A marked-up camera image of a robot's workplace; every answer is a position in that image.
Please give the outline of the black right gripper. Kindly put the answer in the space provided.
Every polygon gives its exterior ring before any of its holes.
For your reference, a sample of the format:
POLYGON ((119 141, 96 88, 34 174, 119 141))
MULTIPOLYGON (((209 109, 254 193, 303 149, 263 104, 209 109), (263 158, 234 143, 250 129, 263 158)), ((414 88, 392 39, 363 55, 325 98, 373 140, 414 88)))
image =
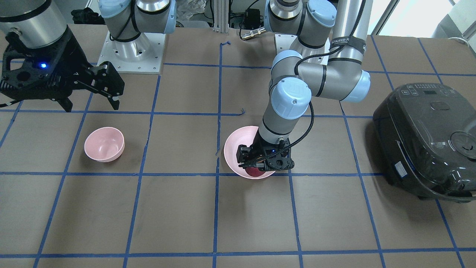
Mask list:
POLYGON ((50 99, 70 112, 73 90, 88 89, 119 110, 124 80, 110 61, 92 67, 69 27, 57 41, 41 48, 26 47, 15 32, 9 32, 6 40, 0 86, 5 96, 17 102, 50 99))

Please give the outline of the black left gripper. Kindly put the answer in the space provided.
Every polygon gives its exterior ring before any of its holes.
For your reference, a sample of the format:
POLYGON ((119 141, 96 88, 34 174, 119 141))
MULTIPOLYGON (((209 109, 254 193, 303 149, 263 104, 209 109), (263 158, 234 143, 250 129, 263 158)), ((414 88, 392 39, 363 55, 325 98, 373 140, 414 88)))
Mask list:
POLYGON ((237 149, 238 166, 256 167, 261 171, 280 171, 294 168, 292 160, 290 140, 279 138, 277 144, 271 144, 261 136, 255 136, 250 146, 243 144, 237 149))

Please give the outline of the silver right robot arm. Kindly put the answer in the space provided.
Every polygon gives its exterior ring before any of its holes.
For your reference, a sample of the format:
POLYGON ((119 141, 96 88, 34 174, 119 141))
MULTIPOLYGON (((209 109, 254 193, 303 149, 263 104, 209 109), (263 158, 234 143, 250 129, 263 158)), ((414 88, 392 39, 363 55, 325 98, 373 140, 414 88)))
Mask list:
POLYGON ((1 93, 11 99, 50 99, 70 112, 73 90, 107 98, 114 110, 125 83, 109 61, 95 67, 52 0, 2 0, 1 30, 8 43, 2 56, 1 93))

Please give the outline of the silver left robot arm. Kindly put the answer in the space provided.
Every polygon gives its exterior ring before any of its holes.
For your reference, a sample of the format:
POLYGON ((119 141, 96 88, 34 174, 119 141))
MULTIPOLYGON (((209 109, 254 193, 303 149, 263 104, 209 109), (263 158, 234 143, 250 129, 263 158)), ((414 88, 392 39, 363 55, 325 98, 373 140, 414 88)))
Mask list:
POLYGON ((312 97, 360 102, 370 90, 362 69, 372 0, 268 0, 264 27, 296 36, 295 45, 275 56, 269 101, 250 146, 239 145, 237 163, 250 171, 289 170, 296 143, 289 135, 300 117, 313 112, 312 97))

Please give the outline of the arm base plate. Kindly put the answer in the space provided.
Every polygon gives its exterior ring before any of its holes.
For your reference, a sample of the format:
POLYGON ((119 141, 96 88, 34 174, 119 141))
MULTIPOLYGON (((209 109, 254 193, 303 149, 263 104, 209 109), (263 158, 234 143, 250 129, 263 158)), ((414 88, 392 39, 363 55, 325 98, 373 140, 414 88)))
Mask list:
POLYGON ((297 40, 296 35, 275 34, 275 47, 277 54, 284 50, 294 50, 300 53, 302 57, 307 57, 314 54, 328 53, 330 48, 330 39, 326 39, 326 43, 323 47, 311 49, 302 45, 297 40))
POLYGON ((97 60, 113 64, 118 73, 161 74, 166 34, 142 33, 130 42, 111 41, 109 32, 97 60))

